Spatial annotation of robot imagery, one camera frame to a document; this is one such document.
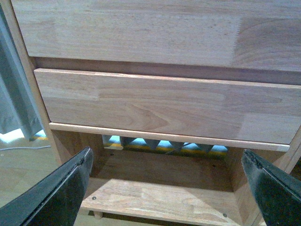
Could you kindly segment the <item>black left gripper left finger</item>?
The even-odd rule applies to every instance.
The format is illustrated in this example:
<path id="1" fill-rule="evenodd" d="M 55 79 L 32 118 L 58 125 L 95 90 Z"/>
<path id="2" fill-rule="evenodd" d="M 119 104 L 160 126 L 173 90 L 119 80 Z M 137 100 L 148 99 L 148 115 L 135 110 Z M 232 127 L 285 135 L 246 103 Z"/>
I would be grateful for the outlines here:
<path id="1" fill-rule="evenodd" d="M 72 226 L 85 196 L 93 150 L 84 148 L 0 209 L 2 226 Z"/>

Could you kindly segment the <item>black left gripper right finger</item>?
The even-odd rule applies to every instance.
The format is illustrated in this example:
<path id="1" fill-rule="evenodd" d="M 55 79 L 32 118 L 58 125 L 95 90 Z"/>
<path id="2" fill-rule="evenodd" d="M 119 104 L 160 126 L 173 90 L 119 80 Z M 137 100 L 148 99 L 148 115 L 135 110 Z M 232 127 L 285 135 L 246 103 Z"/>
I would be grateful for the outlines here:
<path id="1" fill-rule="evenodd" d="M 301 182 L 249 149 L 241 162 L 266 225 L 299 226 Z"/>

